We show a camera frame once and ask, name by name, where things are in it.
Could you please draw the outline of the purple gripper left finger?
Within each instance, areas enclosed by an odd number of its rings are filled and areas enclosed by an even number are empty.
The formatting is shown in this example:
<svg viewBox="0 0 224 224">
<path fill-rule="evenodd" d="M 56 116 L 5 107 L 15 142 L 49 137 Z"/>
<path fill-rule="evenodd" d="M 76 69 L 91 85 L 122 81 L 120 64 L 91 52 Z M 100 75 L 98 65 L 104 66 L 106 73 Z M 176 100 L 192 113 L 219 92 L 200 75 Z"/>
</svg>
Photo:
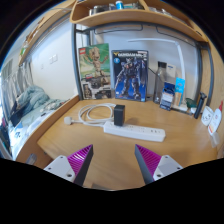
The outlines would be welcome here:
<svg viewBox="0 0 224 224">
<path fill-rule="evenodd" d="M 93 145 L 88 145 L 69 156 L 58 156 L 44 170 L 82 186 L 92 157 Z"/>
</svg>

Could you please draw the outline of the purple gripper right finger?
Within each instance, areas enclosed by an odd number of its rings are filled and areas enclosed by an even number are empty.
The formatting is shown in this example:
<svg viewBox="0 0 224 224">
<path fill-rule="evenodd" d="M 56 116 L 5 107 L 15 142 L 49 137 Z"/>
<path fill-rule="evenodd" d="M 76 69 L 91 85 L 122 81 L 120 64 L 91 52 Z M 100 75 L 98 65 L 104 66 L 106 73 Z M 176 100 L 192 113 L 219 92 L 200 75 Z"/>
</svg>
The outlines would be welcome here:
<svg viewBox="0 0 224 224">
<path fill-rule="evenodd" d="M 160 156 L 140 145 L 135 145 L 135 157 L 146 184 L 182 169 L 182 166 L 169 155 Z"/>
</svg>

